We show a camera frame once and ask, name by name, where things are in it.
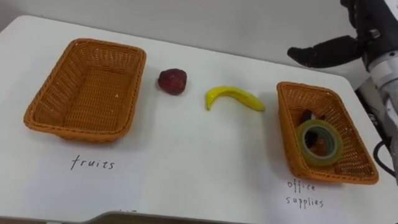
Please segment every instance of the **white table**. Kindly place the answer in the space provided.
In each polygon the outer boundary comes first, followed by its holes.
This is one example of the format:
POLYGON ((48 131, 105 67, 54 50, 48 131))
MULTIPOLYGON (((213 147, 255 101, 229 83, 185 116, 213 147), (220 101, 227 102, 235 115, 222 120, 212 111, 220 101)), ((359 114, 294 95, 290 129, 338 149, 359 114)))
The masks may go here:
MULTIPOLYGON (((397 186, 382 170, 372 186, 302 181, 310 187, 300 193, 289 188, 294 178, 282 148, 278 82, 336 91, 369 151, 380 141, 344 78, 31 16, 19 17, 0 33, 0 74, 1 217, 83 222, 123 212, 235 223, 398 221, 397 186), (64 48, 80 37, 147 52, 132 129, 115 144, 66 142, 22 122, 64 48), (155 87, 159 72, 174 67, 188 73, 182 96, 155 87), (250 90, 266 112, 231 98, 220 98, 205 111, 204 94, 218 85, 250 90), (106 161, 108 167, 77 163, 71 170, 78 156, 78 162, 106 161), (300 209, 293 198, 313 205, 300 209)), ((391 165, 384 150, 381 159, 391 165)))

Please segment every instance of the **black cable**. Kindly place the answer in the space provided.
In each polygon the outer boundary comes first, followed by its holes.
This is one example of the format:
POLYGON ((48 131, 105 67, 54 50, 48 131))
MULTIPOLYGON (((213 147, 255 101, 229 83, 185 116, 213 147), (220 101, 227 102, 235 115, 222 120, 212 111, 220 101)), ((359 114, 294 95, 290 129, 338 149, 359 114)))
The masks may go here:
POLYGON ((380 160, 380 158, 379 158, 379 151, 380 151, 380 148, 381 148, 383 145, 385 145, 385 144, 384 144, 384 141, 381 141, 381 142, 379 142, 379 143, 374 147, 374 150, 373 150, 373 158, 374 158, 374 160, 376 161, 376 163, 377 163, 382 169, 384 169, 384 171, 386 171, 387 173, 389 173, 391 176, 393 176, 393 177, 395 178, 395 177, 396 177, 396 173, 395 173, 392 169, 390 169, 388 166, 386 166, 383 162, 381 162, 381 160, 380 160))

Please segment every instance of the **basket rim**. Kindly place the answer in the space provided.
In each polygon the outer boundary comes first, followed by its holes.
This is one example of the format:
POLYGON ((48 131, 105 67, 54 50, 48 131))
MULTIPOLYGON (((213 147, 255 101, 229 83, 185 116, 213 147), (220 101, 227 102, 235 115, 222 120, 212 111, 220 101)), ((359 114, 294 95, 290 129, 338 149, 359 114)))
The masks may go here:
MULTIPOLYGON (((334 178, 339 178, 339 179, 356 179, 356 182, 367 182, 369 184, 375 184, 376 182, 378 182, 379 180, 379 174, 378 171, 376 169, 376 166, 373 163, 373 160, 371 159, 369 152, 366 148, 366 146, 364 145, 361 136, 358 133, 358 130, 356 129, 356 126, 354 125, 351 116, 349 115, 349 113, 347 112, 343 100, 340 98, 340 96, 333 90, 329 89, 329 88, 324 88, 324 87, 320 87, 320 86, 313 86, 313 85, 308 85, 308 84, 304 84, 304 83, 294 83, 294 82, 279 82, 277 84, 277 91, 280 93, 279 97, 282 97, 282 103, 284 104, 285 108, 287 108, 287 104, 285 101, 285 94, 284 94, 284 88, 287 86, 292 86, 292 87, 300 87, 300 88, 306 88, 306 89, 316 89, 316 90, 321 90, 321 91, 327 91, 329 93, 331 93, 339 102, 340 105, 343 105, 343 112, 344 112, 344 116, 347 116, 348 118, 348 122, 349 125, 353 127, 353 131, 354 134, 358 137, 358 142, 359 145, 361 146, 362 150, 364 150, 366 153, 364 153, 364 155, 366 156, 366 159, 368 160, 368 163, 371 166, 371 169, 373 171, 373 173, 369 176, 366 177, 353 177, 352 175, 343 175, 343 174, 330 174, 330 173, 324 173, 324 172, 319 172, 319 171, 313 171, 309 168, 309 166, 307 165, 307 163, 305 162, 303 156, 301 155, 301 153, 297 153, 299 156, 299 160, 298 162, 301 165, 301 169, 302 172, 311 174, 312 176, 319 176, 319 177, 328 177, 328 179, 334 179, 334 178)), ((290 115, 290 111, 287 110, 286 113, 289 116, 289 126, 291 129, 294 129, 294 125, 292 122, 292 118, 290 115)), ((297 149, 299 149, 299 142, 297 140, 297 138, 294 138, 294 144, 296 145, 296 148, 294 149, 294 151, 296 151, 297 149)))
POLYGON ((130 109, 128 112, 128 116, 126 116, 126 119, 123 121, 123 125, 120 128, 112 130, 112 131, 92 131, 92 130, 81 129, 81 128, 66 128, 64 126, 39 123, 34 120, 33 116, 37 109, 38 102, 40 102, 42 100, 42 98, 44 97, 44 94, 47 92, 47 90, 53 84, 53 79, 55 78, 55 75, 57 74, 58 70, 70 56, 71 51, 73 50, 73 47, 79 42, 91 42, 91 43, 97 43, 97 44, 103 44, 103 45, 125 47, 125 48, 134 50, 139 53, 139 61, 140 61, 139 63, 146 61, 146 57, 147 57, 146 52, 139 47, 134 47, 134 46, 126 45, 126 44, 119 44, 119 43, 114 43, 114 42, 108 42, 108 41, 104 41, 104 40, 90 39, 90 38, 74 39, 67 45, 66 49, 61 54, 60 59, 58 59, 55 66, 51 70, 50 75, 46 78, 46 80, 40 87, 39 91, 36 93, 33 100, 29 104, 29 106, 25 112, 25 115, 24 115, 24 123, 28 128, 35 129, 35 130, 44 128, 44 129, 54 129, 57 131, 63 131, 63 132, 69 132, 69 133, 101 134, 101 135, 119 134, 119 133, 123 132, 126 129, 126 127, 129 125, 129 120, 131 119, 130 118, 131 114, 133 112, 133 109, 135 108, 135 106, 133 105, 133 102, 134 102, 133 95, 131 95, 128 98, 128 105, 129 105, 130 109))

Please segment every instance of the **wicker basket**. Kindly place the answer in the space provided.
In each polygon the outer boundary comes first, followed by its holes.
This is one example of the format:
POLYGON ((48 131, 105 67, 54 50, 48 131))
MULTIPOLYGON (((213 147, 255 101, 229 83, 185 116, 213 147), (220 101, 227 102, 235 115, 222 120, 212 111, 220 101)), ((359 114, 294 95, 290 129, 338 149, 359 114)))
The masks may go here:
POLYGON ((340 97, 326 88, 282 82, 277 85, 279 122, 285 155, 294 176, 325 182, 375 184, 377 170, 340 97), (343 155, 333 165, 309 166, 301 155, 296 129, 305 109, 334 126, 343 138, 343 155))
POLYGON ((145 62, 136 47, 72 41, 26 110, 25 125, 70 140, 117 140, 130 129, 145 62))

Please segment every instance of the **red strawberry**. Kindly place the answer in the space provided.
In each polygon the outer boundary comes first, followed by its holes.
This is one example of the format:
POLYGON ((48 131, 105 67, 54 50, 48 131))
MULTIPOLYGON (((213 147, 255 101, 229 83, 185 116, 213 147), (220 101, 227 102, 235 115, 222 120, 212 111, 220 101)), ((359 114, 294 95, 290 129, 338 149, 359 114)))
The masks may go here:
POLYGON ((187 73, 177 68, 169 69, 160 73, 157 83, 168 94, 179 95, 187 85, 187 73))

